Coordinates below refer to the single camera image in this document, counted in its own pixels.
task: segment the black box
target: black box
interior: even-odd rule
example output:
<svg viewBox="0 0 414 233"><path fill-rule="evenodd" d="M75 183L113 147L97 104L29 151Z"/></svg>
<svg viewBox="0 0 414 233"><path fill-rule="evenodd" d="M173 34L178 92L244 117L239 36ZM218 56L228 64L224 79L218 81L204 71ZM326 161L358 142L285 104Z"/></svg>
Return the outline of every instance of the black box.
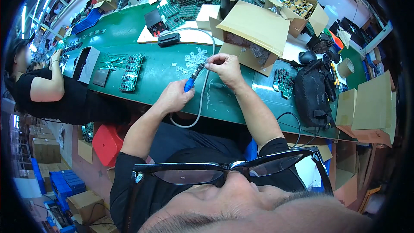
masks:
<svg viewBox="0 0 414 233"><path fill-rule="evenodd" d="M148 31L154 36L159 37L160 33L167 30L161 16L158 13L158 9L154 9L144 15L145 23L147 24Z"/></svg>

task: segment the blue handle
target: blue handle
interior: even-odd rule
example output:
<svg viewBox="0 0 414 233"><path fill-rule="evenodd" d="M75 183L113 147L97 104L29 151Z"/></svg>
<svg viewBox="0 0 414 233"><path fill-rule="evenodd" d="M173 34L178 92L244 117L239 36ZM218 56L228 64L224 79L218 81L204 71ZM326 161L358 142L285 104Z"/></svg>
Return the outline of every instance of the blue handle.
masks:
<svg viewBox="0 0 414 233"><path fill-rule="evenodd" d="M185 83L184 92L188 92L194 86L194 79L189 78L188 81Z"/></svg>

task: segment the soldering iron cable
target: soldering iron cable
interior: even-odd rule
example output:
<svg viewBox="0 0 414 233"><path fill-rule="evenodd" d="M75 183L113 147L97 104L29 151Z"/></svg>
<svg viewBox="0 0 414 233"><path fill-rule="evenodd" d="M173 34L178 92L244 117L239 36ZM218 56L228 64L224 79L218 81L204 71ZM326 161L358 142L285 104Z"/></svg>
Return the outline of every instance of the soldering iron cable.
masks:
<svg viewBox="0 0 414 233"><path fill-rule="evenodd" d="M192 27L186 27L186 28L181 28L181 29L178 29L178 30L171 31L171 32L169 32L169 33L166 33L165 35L170 34L170 33L176 33L176 32L183 31L183 30L196 30L196 31L203 32L203 33L207 34L208 36L210 36L211 40L213 41L213 55L215 54L215 50L216 50L216 43L215 43L215 41L214 41L214 38L213 38L213 36L211 36L211 34L209 34L208 32L206 32L206 31L204 31L204 30L197 29L197 28L192 28ZM201 95L200 95L200 106L199 106L199 109L198 109L197 118L195 119L195 121L193 122L193 124L188 125L188 126L183 126L183 125L179 125L179 124L177 124L176 122L174 122L174 121L173 121L173 114L172 114L172 113L170 113L170 120L171 120L171 122L172 122L175 126L180 127L180 128L190 128L190 127L193 127L193 126L194 126L194 125L198 122L198 120L200 119L200 115L201 115L201 107L203 106L203 95L204 95L204 90L205 90L206 85L207 85L207 79L208 79L208 75L209 75L209 73L210 73L210 70L207 70L206 77L205 77L205 79L204 79L203 88L202 88L202 90L201 90Z"/></svg>

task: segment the black eyeglass frame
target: black eyeglass frame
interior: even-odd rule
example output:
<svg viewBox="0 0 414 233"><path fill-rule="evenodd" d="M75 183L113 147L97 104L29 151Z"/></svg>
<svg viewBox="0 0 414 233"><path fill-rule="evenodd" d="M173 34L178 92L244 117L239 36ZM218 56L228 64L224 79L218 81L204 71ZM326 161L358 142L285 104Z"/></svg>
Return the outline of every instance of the black eyeglass frame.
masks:
<svg viewBox="0 0 414 233"><path fill-rule="evenodd" d="M210 181L210 182L202 182L202 183L194 183L194 184L176 184L176 185L198 185L198 184L213 184L217 187L223 186L227 174L230 171L238 171L242 173L248 180L251 182L251 176L249 174L250 170L249 168L267 163L269 161L291 157L291 156L297 156L302 155L301 158L299 158L296 162L294 162L289 167L281 170L287 170L291 168L293 165L297 164L299 161L303 160L304 158L311 156L312 161L316 164L316 168L318 169L323 187L325 190L325 193L332 194L332 185L329 180L328 172L326 171L325 165L323 164L322 156L318 150L317 147L307 147L307 148L292 148L287 151L277 152L273 154L269 154L266 156L262 156L260 158L256 158L251 161L235 161L230 164L223 164L223 163L159 163L159 164L136 164L134 165L132 169L132 175L131 175L131 185L128 191L128 201L127 201L127 207L125 209L125 216L124 216L124 224L121 230L121 233L127 233L129 230L129 226L131 223L131 216L133 209L135 207L135 199L136 195L139 191L140 186L142 185L144 181L144 175L150 175L157 177L158 179L162 180L158 176L156 176L154 173L159 171L169 171L169 170L217 170L223 172L223 176L220 176L219 178Z"/></svg>

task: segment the black bag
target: black bag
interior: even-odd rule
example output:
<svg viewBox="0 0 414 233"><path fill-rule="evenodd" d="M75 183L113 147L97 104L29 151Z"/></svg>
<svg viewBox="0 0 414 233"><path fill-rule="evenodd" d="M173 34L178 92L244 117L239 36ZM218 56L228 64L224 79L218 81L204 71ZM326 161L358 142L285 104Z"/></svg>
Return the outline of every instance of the black bag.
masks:
<svg viewBox="0 0 414 233"><path fill-rule="evenodd" d="M335 127L332 110L325 94L325 75L320 72L323 63L313 61L300 70L295 78L295 103L306 127Z"/></svg>

